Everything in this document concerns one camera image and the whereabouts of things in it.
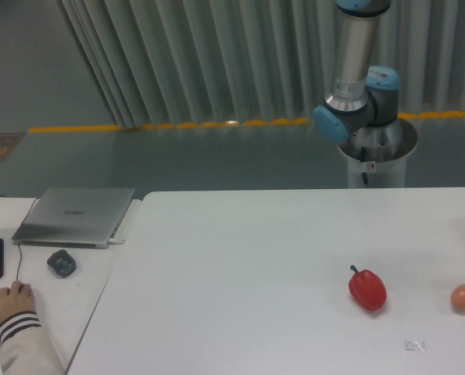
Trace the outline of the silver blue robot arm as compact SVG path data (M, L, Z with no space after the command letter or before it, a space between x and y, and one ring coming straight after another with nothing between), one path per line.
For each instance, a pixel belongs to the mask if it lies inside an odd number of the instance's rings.
M333 82L313 111L318 130L334 143L363 127L381 127L398 116L399 75L370 64L380 17L390 1L336 1L342 14Z

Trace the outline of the person's right hand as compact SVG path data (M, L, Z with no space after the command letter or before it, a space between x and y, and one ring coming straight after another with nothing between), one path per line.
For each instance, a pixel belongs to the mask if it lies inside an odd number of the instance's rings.
M10 287L0 289L0 323L16 314L35 311L33 291L28 298L13 298L9 295Z

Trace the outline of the cream striped-cuff sleeve forearm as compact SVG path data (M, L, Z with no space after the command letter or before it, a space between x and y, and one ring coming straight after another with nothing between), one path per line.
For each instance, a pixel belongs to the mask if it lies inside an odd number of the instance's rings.
M65 374L47 331L34 311L12 314L0 323L2 374Z

